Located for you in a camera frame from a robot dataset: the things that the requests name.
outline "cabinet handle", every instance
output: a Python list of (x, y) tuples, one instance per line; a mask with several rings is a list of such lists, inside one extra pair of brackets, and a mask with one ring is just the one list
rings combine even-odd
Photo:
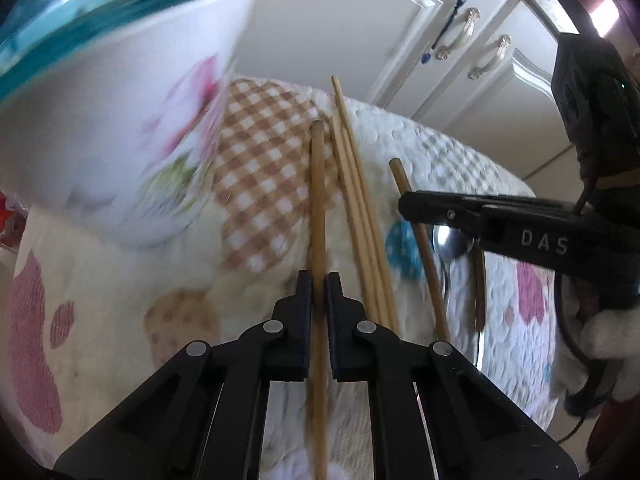
[(469, 38), (471, 38), (471, 35), (474, 33), (474, 27), (476, 26), (476, 22), (479, 18), (480, 11), (475, 7), (471, 7), (466, 12), (466, 23), (465, 26), (462, 27), (462, 31), (460, 32), (460, 34), (456, 37), (455, 40), (453, 40), (453, 43), (443, 46), (439, 51), (436, 52), (436, 59), (438, 61), (444, 61), (445, 59), (447, 59), (447, 57), (449, 57), (449, 54), (469, 41)]
[(493, 56), (492, 60), (484, 66), (476, 66), (474, 69), (469, 72), (469, 79), (473, 79), (474, 81), (478, 79), (482, 74), (487, 72), (491, 72), (495, 67), (500, 65), (500, 63), (504, 60), (504, 57), (507, 54), (507, 50), (511, 45), (511, 36), (508, 34), (503, 34), (500, 36), (500, 44), (498, 45), (498, 50)]

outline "cabinet door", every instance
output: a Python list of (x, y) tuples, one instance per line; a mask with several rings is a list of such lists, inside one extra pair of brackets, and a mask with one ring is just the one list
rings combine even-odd
[[(419, 59), (414, 59), (411, 72), (400, 89), (390, 88), (376, 104), (404, 117), (414, 115), (506, 2), (507, 0), (468, 0), (440, 41), (436, 56), (425, 65), (421, 64)], [(440, 30), (434, 30), (430, 34), (423, 50), (432, 45), (439, 32)]]
[[(506, 36), (510, 45), (500, 49)], [(550, 86), (556, 50), (553, 35), (519, 2), (487, 41), (467, 51), (414, 119), (527, 176), (569, 146)]]
[(428, 22), (446, 18), (442, 0), (256, 0), (238, 46), (236, 72), (366, 101), (383, 86), (407, 44)]

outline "fabric tablecloth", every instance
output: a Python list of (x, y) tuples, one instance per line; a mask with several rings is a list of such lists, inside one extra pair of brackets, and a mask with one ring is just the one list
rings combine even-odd
[[(401, 225), (388, 161), (414, 189), (532, 195), (519, 179), (443, 134), (347, 100), (387, 248)], [(21, 444), (51, 466), (102, 416), (189, 341), (235, 339), (292, 293), (308, 248), (310, 123), (337, 114), (333, 97), (272, 80), (231, 86), (210, 199), (198, 219), (149, 250), (100, 240), (52, 213), (30, 211), (2, 334), (2, 412)], [(362, 300), (350, 230), (327, 133), (328, 267)], [(401, 336), (434, 339), (426, 280), (389, 254)], [(552, 273), (486, 255), (488, 322), (482, 371), (546, 428), (555, 409)], [(447, 317), (455, 346), (474, 348), (474, 282), (454, 263)], [(309, 478), (306, 389), (271, 387), (262, 454), (267, 479)], [(364, 384), (330, 386), (331, 478), (372, 478)]]

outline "pink flower pattern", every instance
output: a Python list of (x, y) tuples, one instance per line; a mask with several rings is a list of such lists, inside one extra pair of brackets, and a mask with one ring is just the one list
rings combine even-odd
[(513, 311), (513, 307), (511, 305), (507, 306), (507, 309), (504, 311), (504, 322), (507, 326), (513, 325), (513, 322), (516, 319), (515, 312)]
[(212, 155), (224, 117), (224, 84), (217, 75), (217, 57), (196, 63), (169, 90), (144, 129), (145, 146), (159, 160), (171, 155), (190, 133), (200, 137), (201, 158)]

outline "pink paw print pattern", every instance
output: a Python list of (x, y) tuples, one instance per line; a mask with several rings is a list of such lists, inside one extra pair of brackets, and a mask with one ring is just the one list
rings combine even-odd
[(534, 267), (524, 262), (516, 264), (518, 277), (518, 311), (526, 324), (534, 319), (539, 324), (545, 319), (545, 298), (542, 282)]
[[(59, 348), (74, 323), (74, 304), (60, 305), (49, 329), (50, 346)], [(10, 369), (20, 410), (46, 433), (62, 426), (60, 396), (44, 353), (45, 291), (40, 264), (29, 252), (24, 269), (14, 278), (9, 300)]]
[(509, 305), (504, 311), (504, 323), (506, 326), (512, 326), (514, 321), (516, 321), (516, 313), (513, 307)]

